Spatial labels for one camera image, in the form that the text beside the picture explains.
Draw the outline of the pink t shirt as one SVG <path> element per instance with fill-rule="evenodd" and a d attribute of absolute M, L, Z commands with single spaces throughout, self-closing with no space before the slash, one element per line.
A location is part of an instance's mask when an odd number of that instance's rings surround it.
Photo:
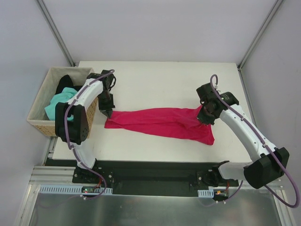
<path fill-rule="evenodd" d="M 206 145 L 214 144 L 210 125 L 198 121 L 202 106 L 190 108 L 152 108 L 138 111 L 114 111 L 106 129 L 126 129 L 143 134 L 187 139 Z"/>

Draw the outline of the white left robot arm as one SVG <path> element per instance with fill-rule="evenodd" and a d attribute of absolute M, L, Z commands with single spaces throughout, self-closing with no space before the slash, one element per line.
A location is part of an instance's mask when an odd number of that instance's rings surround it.
<path fill-rule="evenodd" d="M 90 73 L 74 97 L 55 107 L 55 134 L 73 151 L 78 167 L 85 169 L 83 178 L 89 183 L 95 183 L 100 173 L 93 168 L 96 158 L 87 144 L 87 110 L 98 99 L 99 111 L 107 118 L 112 116 L 115 104 L 111 90 L 117 81 L 114 73 L 113 69 Z"/>

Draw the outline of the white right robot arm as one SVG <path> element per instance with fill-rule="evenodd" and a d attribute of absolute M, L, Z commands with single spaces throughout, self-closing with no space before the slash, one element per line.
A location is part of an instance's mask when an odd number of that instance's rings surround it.
<path fill-rule="evenodd" d="M 217 187 L 228 180 L 245 180 L 259 189 L 284 175 L 289 152 L 284 147 L 277 148 L 257 128 L 251 128 L 253 124 L 231 92 L 219 94 L 209 83 L 197 88 L 196 92 L 202 104 L 198 121 L 214 125 L 216 119 L 221 119 L 234 132 L 251 159 L 251 162 L 222 161 L 215 164 L 203 175 L 205 184 Z"/>

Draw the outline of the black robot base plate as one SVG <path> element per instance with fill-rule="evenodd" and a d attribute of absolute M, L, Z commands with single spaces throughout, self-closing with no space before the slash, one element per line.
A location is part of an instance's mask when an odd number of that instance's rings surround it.
<path fill-rule="evenodd" d="M 237 187 L 238 181 L 211 177 L 215 163 L 96 161 L 93 170 L 99 173 L 102 185 L 113 194 L 196 197 L 209 187 Z"/>

